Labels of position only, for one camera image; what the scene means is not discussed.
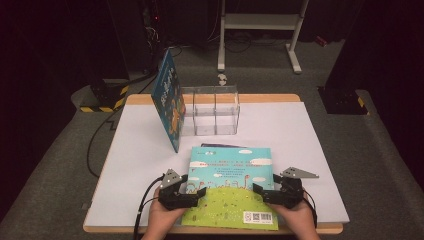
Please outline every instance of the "metal stand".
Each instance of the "metal stand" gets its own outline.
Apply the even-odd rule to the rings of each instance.
[[[225,71],[225,30],[226,29],[263,29],[263,30],[292,30],[293,37],[286,44],[287,53],[296,74],[302,73],[294,49],[305,18],[309,0],[303,0],[299,14],[226,14],[225,0],[222,0],[221,30],[219,39],[218,71]]]

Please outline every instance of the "green grass illustration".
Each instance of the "green grass illustration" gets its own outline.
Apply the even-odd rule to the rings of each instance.
[[[262,197],[243,188],[208,188],[198,206],[183,216],[183,225],[277,230],[278,221],[273,213],[272,224],[243,223],[243,212],[273,212],[262,202]]]

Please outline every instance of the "metal bracket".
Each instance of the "metal bracket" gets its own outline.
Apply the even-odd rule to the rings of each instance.
[[[182,181],[182,177],[178,175],[178,173],[176,173],[172,169],[168,169],[168,171],[165,174],[165,177],[162,180],[162,184],[160,185],[160,188],[164,189],[176,183],[179,183],[181,181]]]

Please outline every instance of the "book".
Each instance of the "book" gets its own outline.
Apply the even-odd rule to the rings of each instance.
[[[183,225],[278,230],[277,214],[253,192],[274,190],[270,148],[193,147],[186,193],[206,187]]]
[[[184,124],[185,104],[169,49],[163,58],[151,96],[169,140],[175,152],[178,152],[181,129]]]

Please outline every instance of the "white stand leg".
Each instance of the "white stand leg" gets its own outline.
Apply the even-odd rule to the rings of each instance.
[[[290,62],[291,62],[292,67],[293,67],[293,71],[296,74],[301,74],[302,69],[300,68],[300,64],[299,64],[299,61],[297,60],[296,53],[294,52],[294,50],[293,51],[290,50],[290,45],[291,44],[287,43],[286,49],[287,49],[287,53],[288,53],[289,58],[290,58]]]
[[[222,0],[221,31],[219,37],[218,72],[225,71],[225,0]]]
[[[296,47],[297,38],[299,37],[300,29],[302,28],[303,19],[305,18],[306,8],[308,7],[308,2],[309,0],[303,1],[302,7],[300,9],[299,18],[297,19],[296,27],[293,32],[292,41],[290,44],[286,44],[287,53],[289,55],[290,62],[292,63],[293,71],[296,74],[301,74],[302,69],[300,68],[300,64],[299,64],[299,61],[297,60],[296,53],[294,52],[294,48]]]

